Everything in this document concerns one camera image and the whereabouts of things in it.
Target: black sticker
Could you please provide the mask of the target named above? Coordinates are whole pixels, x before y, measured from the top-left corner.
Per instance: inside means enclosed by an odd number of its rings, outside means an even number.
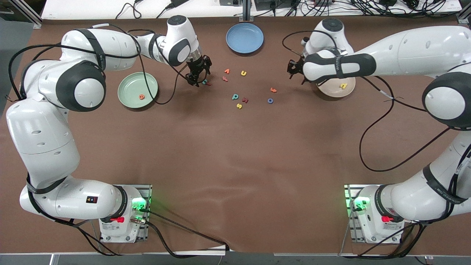
[[[97,203],[98,197],[95,196],[87,196],[87,201],[86,203]]]

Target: glowing green indicator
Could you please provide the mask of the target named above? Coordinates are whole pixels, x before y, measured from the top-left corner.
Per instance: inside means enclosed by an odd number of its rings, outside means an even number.
[[[144,198],[134,198],[132,199],[132,208],[139,211],[146,207],[146,200]]]
[[[362,210],[366,210],[366,205],[370,203],[370,198],[368,197],[358,197],[355,199],[355,207]]]

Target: brown table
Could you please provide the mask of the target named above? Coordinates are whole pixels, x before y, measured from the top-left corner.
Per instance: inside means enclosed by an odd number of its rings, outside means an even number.
[[[258,53],[242,57],[231,52],[225,41],[235,18],[192,18],[201,47],[213,61],[208,78],[212,86],[192,87],[180,79],[170,104],[131,111],[119,102],[116,90],[125,76],[141,71],[139,63],[126,71],[108,72],[108,93],[102,107],[69,116],[81,154],[73,176],[107,183],[151,183],[153,210],[224,240],[235,251],[337,253],[347,222],[343,185],[404,181],[433,161],[456,133],[448,132],[394,171],[366,170],[359,160],[358,141],[363,130],[389,107],[385,97],[357,79],[351,95],[333,100],[315,85],[301,85],[302,76],[289,80],[286,73],[289,59],[297,56],[282,47],[281,39],[294,31],[314,29],[320,20],[257,18],[255,24],[264,32],[265,43]],[[341,20],[355,50],[403,30],[455,24],[454,18]],[[125,30],[149,28],[165,34],[165,21],[114,23]],[[56,43],[68,30],[98,23],[102,22],[46,21],[40,30],[33,31],[29,44]],[[299,43],[305,35],[293,36],[286,44],[301,50]],[[25,53],[21,65],[36,52]],[[54,49],[43,58],[58,58],[59,54],[60,50]],[[161,100],[167,99],[175,73],[149,59],[145,65],[159,82]],[[224,74],[226,68],[231,69],[229,75]],[[247,76],[239,74],[242,70]],[[222,81],[224,75],[228,83]],[[422,91],[431,81],[421,76],[386,80],[397,96],[416,106],[421,105]],[[271,93],[270,87],[278,92]],[[241,110],[231,100],[234,93],[249,99]],[[269,105],[268,98],[273,98],[274,104]],[[365,138],[365,159],[374,168],[395,165],[443,129],[428,114],[399,105]],[[18,197],[26,170],[4,118],[0,142],[1,252],[91,251],[72,228],[21,209]],[[467,218],[469,215],[453,216],[432,225],[412,253],[471,255]],[[153,221],[173,250],[216,245]],[[164,251],[153,232],[147,242],[111,247],[121,253]],[[365,247],[347,240],[344,252],[358,253]],[[383,247],[378,251],[388,250]]]

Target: red button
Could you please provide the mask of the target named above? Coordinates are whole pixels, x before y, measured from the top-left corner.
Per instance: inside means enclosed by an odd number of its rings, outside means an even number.
[[[111,221],[117,221],[118,223],[124,223],[124,217],[111,218]]]
[[[388,216],[381,216],[381,221],[387,223],[389,221],[394,220],[394,218],[388,217]]]

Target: plate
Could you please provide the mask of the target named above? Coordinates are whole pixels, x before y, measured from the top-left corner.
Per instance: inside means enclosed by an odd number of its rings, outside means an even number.
[[[251,53],[263,44],[262,30],[250,23],[239,23],[232,26],[226,34],[229,48],[238,53]]]
[[[159,89],[157,80],[149,73],[146,73],[146,78],[152,96],[155,98]],[[144,74],[137,72],[126,76],[119,84],[118,98],[123,105],[129,108],[142,108],[151,103],[152,98],[147,89]]]
[[[333,78],[318,86],[319,90],[325,95],[333,98],[342,98],[352,93],[355,88],[355,78],[347,77],[344,79]]]

